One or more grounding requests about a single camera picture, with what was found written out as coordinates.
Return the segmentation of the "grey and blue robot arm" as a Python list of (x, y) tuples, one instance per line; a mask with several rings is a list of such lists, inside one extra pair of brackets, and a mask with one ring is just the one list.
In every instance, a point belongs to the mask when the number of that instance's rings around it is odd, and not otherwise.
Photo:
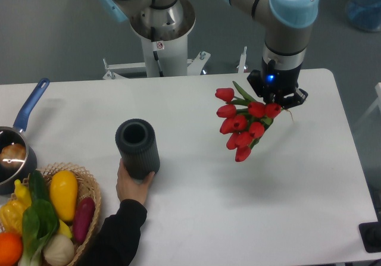
[[(185, 76), (188, 34), (195, 11), (188, 0), (98, 0), (116, 21), (129, 21), (140, 37), (148, 77)], [(266, 35), (261, 70), (248, 81), (265, 103), (289, 109), (304, 103), (307, 92), (298, 76), (319, 0), (225, 0), (261, 23)]]

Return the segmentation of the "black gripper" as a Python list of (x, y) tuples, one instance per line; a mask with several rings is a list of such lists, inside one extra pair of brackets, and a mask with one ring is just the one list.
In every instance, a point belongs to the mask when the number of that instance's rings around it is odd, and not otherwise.
[(308, 93), (298, 85), (302, 64), (286, 70), (276, 68), (275, 60), (268, 63), (262, 60), (261, 65), (262, 70), (252, 70), (247, 81), (265, 104), (275, 103), (283, 109), (290, 109), (305, 102)]

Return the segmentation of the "person's bare hand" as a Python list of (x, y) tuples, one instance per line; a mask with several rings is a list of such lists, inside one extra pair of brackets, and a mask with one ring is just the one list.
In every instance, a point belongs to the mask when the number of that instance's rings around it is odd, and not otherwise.
[(115, 187), (119, 201), (122, 202), (129, 199), (144, 205), (154, 176), (155, 172), (150, 172), (141, 183), (135, 182), (121, 159), (118, 166), (117, 184)]

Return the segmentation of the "black sleeved forearm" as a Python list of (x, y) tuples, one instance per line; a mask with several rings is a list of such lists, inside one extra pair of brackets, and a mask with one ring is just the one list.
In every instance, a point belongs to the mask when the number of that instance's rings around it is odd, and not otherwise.
[(138, 201), (123, 200), (116, 214), (105, 219), (93, 243), (77, 265), (130, 265), (140, 241), (147, 210)]

